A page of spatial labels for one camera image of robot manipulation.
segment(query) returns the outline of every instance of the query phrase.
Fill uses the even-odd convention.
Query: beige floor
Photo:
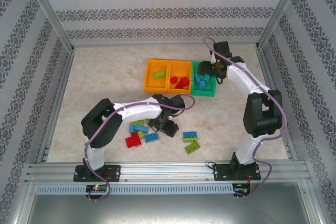
[[[264,81],[253,45],[231,45],[249,70]],[[84,143],[81,119],[103,98],[127,103],[146,99],[143,76],[148,59],[210,60],[203,45],[127,46],[79,48],[57,121],[48,162],[81,162]],[[245,135],[243,114],[246,98],[228,79],[217,85],[214,98],[195,97],[196,105],[174,121],[180,131],[174,138],[159,133],[160,140],[128,149],[128,125],[123,125],[106,147],[105,161],[211,161],[229,160]],[[187,155],[183,131],[197,131],[201,149]],[[281,139],[265,143],[258,153],[262,159],[287,158]]]

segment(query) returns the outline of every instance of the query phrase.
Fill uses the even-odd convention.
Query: yellow bin
[[[169,60],[148,60],[146,74],[143,79],[143,88],[147,93],[167,93],[169,86]],[[165,71],[166,77],[154,79],[153,74]]]
[[[170,71],[168,76],[168,93],[169,94],[190,94],[191,86],[192,86],[192,73],[193,73],[193,65],[191,61],[179,61],[179,60],[171,60],[170,61]],[[172,77],[176,76],[178,81],[175,84],[170,82]],[[179,83],[182,77],[187,77],[189,81],[189,86],[184,87],[183,89],[175,89],[176,85]]]

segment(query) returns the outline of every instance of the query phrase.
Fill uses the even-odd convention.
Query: lego brick
[[[127,148],[131,148],[134,146],[138,147],[142,144],[137,132],[132,133],[131,136],[126,138],[125,140]]]
[[[197,142],[196,137],[190,137],[190,138],[184,138],[183,139],[183,143],[195,143],[195,142]]]
[[[197,137],[196,131],[183,132],[183,138]]]
[[[128,137],[128,138],[126,138],[125,140],[126,140],[127,148],[131,148],[131,147],[134,146],[133,138],[132,138],[132,137]]]
[[[200,145],[197,142],[195,142],[195,143],[187,146],[185,148],[185,151],[189,155],[189,154],[192,154],[193,152],[196,152],[199,148],[201,148]]]
[[[150,143],[150,142],[154,142],[156,140],[159,140],[159,136],[157,133],[152,133],[149,135],[145,135],[145,142],[146,143]]]
[[[141,140],[140,140],[137,132],[132,133],[131,136],[133,138],[135,147],[138,147],[138,146],[142,145]]]
[[[178,78],[177,78],[176,76],[170,78],[170,82],[171,82],[172,84],[177,83],[177,81],[178,81]]]
[[[184,87],[189,86],[189,80],[187,77],[182,77],[180,82],[175,86],[176,89],[182,89]]]
[[[198,88],[199,90],[205,90],[205,81],[200,81],[200,83],[198,84]]]
[[[206,74],[204,77],[204,81],[205,81],[205,84],[208,84],[208,82],[210,81],[210,75]]]
[[[144,125],[144,121],[143,120],[137,120],[137,121],[131,122],[131,125],[143,126]]]
[[[143,133],[148,134],[148,127],[145,127],[145,126],[135,125],[134,130],[135,131],[142,131]]]
[[[166,72],[165,71],[156,72],[153,74],[153,77],[155,80],[165,78]]]
[[[145,138],[145,134],[142,131],[138,131],[137,133],[138,133],[140,139]]]
[[[130,133],[137,132],[137,130],[134,128],[136,125],[130,125]]]
[[[194,77],[195,77],[195,81],[196,81],[196,83],[199,84],[201,80],[200,80],[200,78],[199,78],[198,73],[194,73]]]

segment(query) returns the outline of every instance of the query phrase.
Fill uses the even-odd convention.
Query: red lego brick
[[[137,132],[132,133],[131,136],[133,138],[135,147],[138,147],[138,146],[142,145],[140,137],[139,137]]]
[[[188,81],[188,78],[187,77],[182,77],[180,79],[180,82],[176,85],[176,89],[182,89],[184,87],[187,87],[189,86],[189,81]]]
[[[140,145],[142,145],[141,140],[139,138],[139,135],[137,132],[134,132],[131,134],[130,137],[126,138],[126,145],[127,148],[131,148],[131,147],[138,147]]]
[[[126,140],[126,145],[127,145],[127,148],[131,148],[134,146],[134,141],[133,141],[133,138],[132,137],[128,137],[125,139]]]
[[[170,82],[171,82],[172,84],[177,83],[177,81],[178,81],[178,78],[177,78],[176,76],[170,78]]]

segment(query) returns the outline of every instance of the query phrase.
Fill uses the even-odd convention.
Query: patterned wallpaper
[[[335,0],[291,0],[264,48],[327,223],[336,223],[335,14]]]
[[[50,0],[72,43],[256,42],[279,0]]]
[[[37,158],[67,59],[37,0],[0,0],[0,223]]]

